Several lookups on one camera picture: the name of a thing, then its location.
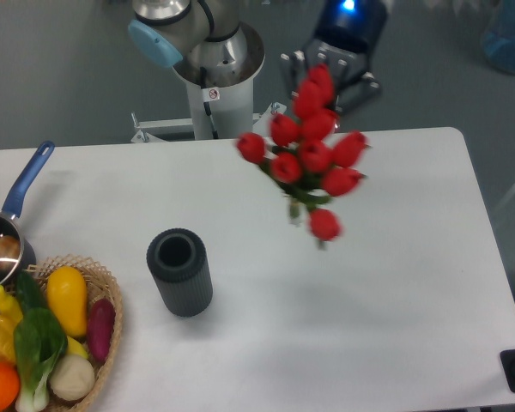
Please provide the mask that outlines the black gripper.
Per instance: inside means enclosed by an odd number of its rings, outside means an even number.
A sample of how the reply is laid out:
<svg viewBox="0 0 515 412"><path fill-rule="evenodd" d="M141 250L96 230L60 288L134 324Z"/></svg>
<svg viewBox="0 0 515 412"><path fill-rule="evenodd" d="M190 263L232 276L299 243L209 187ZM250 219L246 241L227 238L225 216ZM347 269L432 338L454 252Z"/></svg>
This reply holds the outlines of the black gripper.
<svg viewBox="0 0 515 412"><path fill-rule="evenodd" d="M383 1L327 1L312 37L302 50L282 53L280 71L289 93L296 93L307 68L324 63L337 86L335 111L345 116L381 95L370 72L371 58L388 17Z"/></svg>

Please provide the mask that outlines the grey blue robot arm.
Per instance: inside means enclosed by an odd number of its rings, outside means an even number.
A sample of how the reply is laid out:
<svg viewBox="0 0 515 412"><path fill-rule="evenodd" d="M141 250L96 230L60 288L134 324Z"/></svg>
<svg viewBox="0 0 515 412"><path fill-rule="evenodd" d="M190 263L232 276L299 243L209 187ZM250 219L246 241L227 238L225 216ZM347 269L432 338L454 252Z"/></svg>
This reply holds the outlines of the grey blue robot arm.
<svg viewBox="0 0 515 412"><path fill-rule="evenodd" d="M264 60L260 38L239 18L235 1L135 1L129 36L138 50L200 88L228 87L250 77ZM331 109L354 110L379 94L371 60L388 17L383 1L327 1L311 38L280 56L289 97L323 64L334 96Z"/></svg>

